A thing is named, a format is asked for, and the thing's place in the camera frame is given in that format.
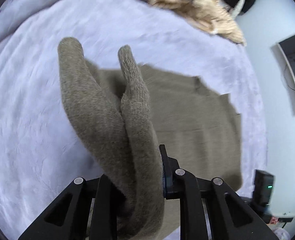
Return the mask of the beige striped garment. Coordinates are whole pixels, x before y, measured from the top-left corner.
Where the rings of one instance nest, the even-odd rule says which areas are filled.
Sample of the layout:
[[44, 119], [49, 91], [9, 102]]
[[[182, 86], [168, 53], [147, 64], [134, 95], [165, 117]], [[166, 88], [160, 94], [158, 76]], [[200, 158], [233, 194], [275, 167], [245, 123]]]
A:
[[150, 5], [169, 9], [185, 18], [191, 25], [220, 35], [236, 44], [246, 45], [243, 32], [219, 0], [148, 0]]

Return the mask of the black box on floor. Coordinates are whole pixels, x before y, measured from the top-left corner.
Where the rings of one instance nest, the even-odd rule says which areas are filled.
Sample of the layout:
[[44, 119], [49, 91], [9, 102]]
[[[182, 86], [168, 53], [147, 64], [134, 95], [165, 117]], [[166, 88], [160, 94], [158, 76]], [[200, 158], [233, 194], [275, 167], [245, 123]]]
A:
[[263, 170], [255, 171], [253, 202], [261, 207], [269, 204], [274, 184], [274, 176]]

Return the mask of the olive brown knit sweater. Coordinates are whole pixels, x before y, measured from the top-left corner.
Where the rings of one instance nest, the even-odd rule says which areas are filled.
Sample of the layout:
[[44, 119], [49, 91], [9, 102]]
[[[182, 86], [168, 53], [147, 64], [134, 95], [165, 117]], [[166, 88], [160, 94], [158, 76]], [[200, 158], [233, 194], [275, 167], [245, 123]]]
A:
[[118, 51], [119, 70], [91, 64], [72, 37], [58, 55], [68, 120], [126, 198], [119, 239], [163, 239], [179, 226], [179, 202], [163, 197], [161, 144], [195, 176], [241, 188], [241, 116], [228, 94], [196, 76], [138, 65], [129, 46]]

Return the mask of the lavender plush bed blanket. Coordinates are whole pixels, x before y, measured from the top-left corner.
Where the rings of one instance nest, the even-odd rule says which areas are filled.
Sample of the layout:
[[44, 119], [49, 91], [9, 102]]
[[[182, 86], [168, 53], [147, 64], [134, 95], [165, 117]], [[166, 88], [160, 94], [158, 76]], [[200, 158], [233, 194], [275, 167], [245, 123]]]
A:
[[0, 229], [17, 239], [75, 178], [101, 169], [64, 113], [57, 47], [75, 37], [85, 56], [118, 68], [128, 44], [137, 62], [199, 76], [229, 94], [241, 115], [243, 185], [267, 163], [266, 124], [254, 69], [243, 46], [192, 27], [139, 0], [7, 0], [0, 9]]

